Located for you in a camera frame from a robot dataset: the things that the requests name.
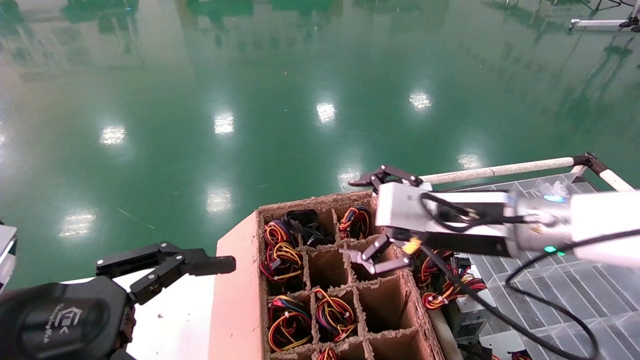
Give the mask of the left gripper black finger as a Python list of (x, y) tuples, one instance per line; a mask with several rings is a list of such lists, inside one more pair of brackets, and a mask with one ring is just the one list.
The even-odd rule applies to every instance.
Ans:
[(233, 256), (209, 256), (203, 248), (180, 248), (173, 243), (149, 244), (106, 256), (95, 264), (96, 275), (110, 279), (151, 271), (130, 285), (130, 298), (137, 305), (148, 303), (185, 275), (212, 276), (236, 270)]

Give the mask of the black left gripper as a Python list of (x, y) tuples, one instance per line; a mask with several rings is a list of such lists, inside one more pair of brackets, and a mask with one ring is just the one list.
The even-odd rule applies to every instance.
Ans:
[(105, 276), (3, 292), (3, 360), (135, 360), (126, 352), (136, 325), (126, 290)]

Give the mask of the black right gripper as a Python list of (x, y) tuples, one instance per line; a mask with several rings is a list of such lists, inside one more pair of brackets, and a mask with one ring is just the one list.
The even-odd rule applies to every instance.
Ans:
[[(418, 175), (409, 173), (392, 166), (382, 165), (372, 172), (363, 172), (359, 178), (349, 180), (349, 186), (356, 188), (371, 187), (373, 194), (378, 194), (380, 186), (386, 183), (407, 183), (412, 187), (420, 187), (425, 182)], [(387, 235), (380, 234), (364, 251), (341, 248), (340, 252), (347, 255), (352, 264), (359, 264), (370, 275), (382, 275), (412, 265), (409, 254), (404, 252), (402, 245), (416, 238), (430, 250), (452, 251), (483, 256), (511, 256), (506, 237), (500, 234), (474, 234), (455, 232), (416, 232), (402, 228), (388, 228)], [(401, 250), (399, 258), (375, 262), (374, 257), (390, 247)]]

